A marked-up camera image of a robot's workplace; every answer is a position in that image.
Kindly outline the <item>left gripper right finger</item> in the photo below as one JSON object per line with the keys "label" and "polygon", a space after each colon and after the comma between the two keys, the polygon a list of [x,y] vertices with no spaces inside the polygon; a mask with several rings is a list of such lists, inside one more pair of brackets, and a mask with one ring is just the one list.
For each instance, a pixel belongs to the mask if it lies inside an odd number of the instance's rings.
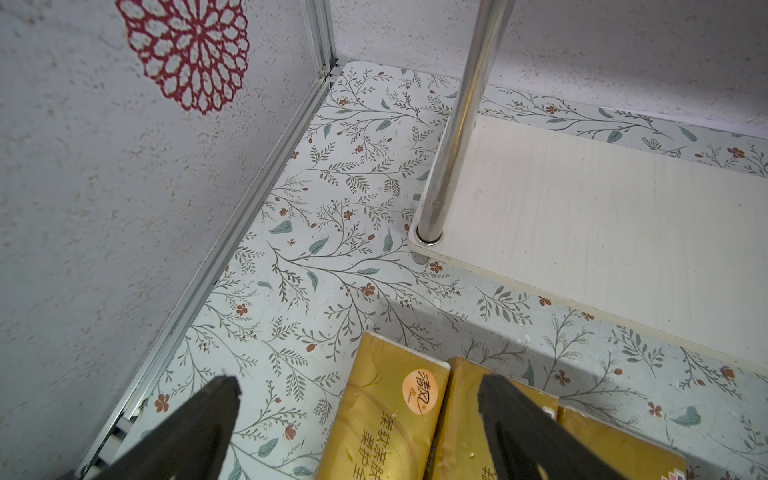
{"label": "left gripper right finger", "polygon": [[478,407],[499,479],[621,479],[505,377],[483,377]]}

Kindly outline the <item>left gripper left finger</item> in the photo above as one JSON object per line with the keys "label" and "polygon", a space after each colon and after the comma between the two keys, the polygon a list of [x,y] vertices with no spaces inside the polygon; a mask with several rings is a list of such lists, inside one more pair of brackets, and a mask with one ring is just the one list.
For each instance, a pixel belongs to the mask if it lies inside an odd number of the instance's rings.
{"label": "left gripper left finger", "polygon": [[240,407],[234,376],[217,376],[189,398],[100,479],[217,479]]}

